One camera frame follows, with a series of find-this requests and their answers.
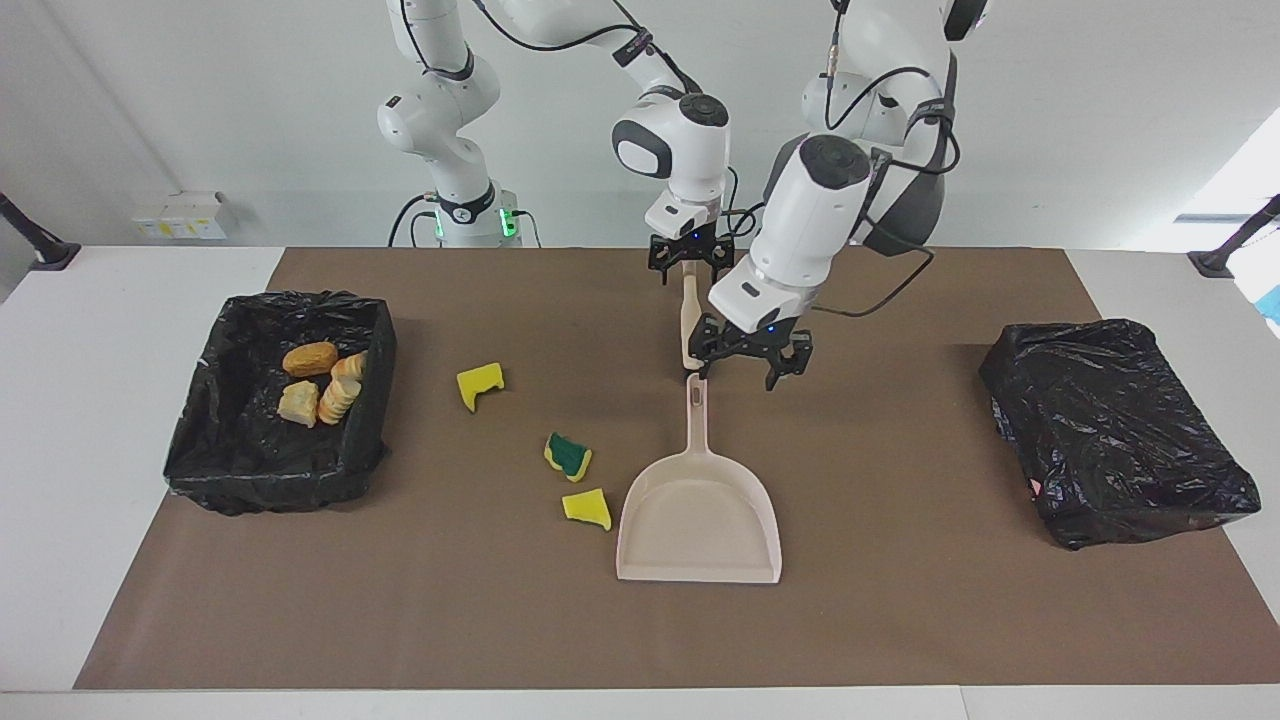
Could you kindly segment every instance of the brown paper mat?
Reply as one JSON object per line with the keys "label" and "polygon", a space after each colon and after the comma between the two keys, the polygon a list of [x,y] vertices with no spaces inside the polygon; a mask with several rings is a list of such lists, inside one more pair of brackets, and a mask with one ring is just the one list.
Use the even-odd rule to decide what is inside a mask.
{"label": "brown paper mat", "polygon": [[[847,251],[864,307],[913,260]],[[735,359],[712,447],[782,532],[777,587],[621,583],[617,533],[562,519],[684,447],[678,279],[639,251],[289,250],[271,288],[385,297],[399,336],[361,501],[223,518],[169,497],[77,688],[644,688],[1280,682],[1280,630],[1221,530],[1068,552],[977,375],[1001,327],[1097,318],[1065,255],[943,250],[865,320],[813,314],[809,374]],[[499,360],[506,392],[458,400]],[[541,459],[589,443],[580,486]]]}

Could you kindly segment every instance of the electrical outlet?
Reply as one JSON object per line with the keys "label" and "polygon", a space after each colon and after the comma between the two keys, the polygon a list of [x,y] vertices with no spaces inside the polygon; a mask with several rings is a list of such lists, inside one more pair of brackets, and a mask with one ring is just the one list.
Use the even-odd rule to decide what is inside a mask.
{"label": "electrical outlet", "polygon": [[133,225],[147,240],[227,240],[234,218],[220,192],[182,192],[140,208]]}

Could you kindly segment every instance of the bread slice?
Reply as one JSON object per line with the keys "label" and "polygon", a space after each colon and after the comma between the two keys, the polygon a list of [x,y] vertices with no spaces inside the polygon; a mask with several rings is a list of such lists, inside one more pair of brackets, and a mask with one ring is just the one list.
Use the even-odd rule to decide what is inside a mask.
{"label": "bread slice", "polygon": [[316,402],[320,387],[311,380],[293,383],[280,395],[280,405],[275,413],[291,423],[314,428],[316,425]]}
{"label": "bread slice", "polygon": [[329,383],[329,387],[325,388],[324,397],[320,398],[316,418],[326,425],[337,425],[342,421],[347,410],[351,410],[351,404],[356,401],[356,396],[358,395],[360,383],[344,378],[334,378]]}
{"label": "bread slice", "polygon": [[365,357],[369,356],[369,351],[357,352],[355,355],[348,355],[333,366],[330,374],[335,379],[362,382],[365,379]]}

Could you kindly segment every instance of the white wall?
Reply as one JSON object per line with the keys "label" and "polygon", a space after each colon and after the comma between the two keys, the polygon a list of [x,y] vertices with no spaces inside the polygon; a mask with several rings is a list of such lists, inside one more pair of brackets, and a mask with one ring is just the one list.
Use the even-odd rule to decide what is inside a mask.
{"label": "white wall", "polygon": [[[829,4],[630,5],[730,106],[742,197],[758,197],[778,145],[804,129],[799,95],[824,64]],[[1176,215],[1280,105],[1280,88],[1258,79],[1280,73],[1271,0],[992,5],[956,46],[965,161],[938,243],[1125,245]],[[165,192],[164,168],[184,188],[227,193],[243,243],[376,245],[403,200],[430,187],[374,120],[415,72],[381,0],[0,8],[0,187],[65,237],[131,242],[133,204]],[[526,53],[474,8],[463,15],[503,81],[503,99],[466,131],[493,174],[538,213],[549,245],[644,245],[658,188],[608,146],[630,82],[595,49]],[[69,51],[50,41],[59,32]],[[108,96],[142,145],[104,110]]]}

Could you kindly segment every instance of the bread roll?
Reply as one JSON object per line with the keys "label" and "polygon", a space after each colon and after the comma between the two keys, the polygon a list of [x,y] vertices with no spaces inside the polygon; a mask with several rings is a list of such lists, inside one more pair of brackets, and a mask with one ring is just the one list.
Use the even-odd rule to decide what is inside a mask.
{"label": "bread roll", "polygon": [[338,346],[332,342],[312,342],[294,347],[284,356],[284,372],[294,378],[310,378],[328,373],[338,361]]}

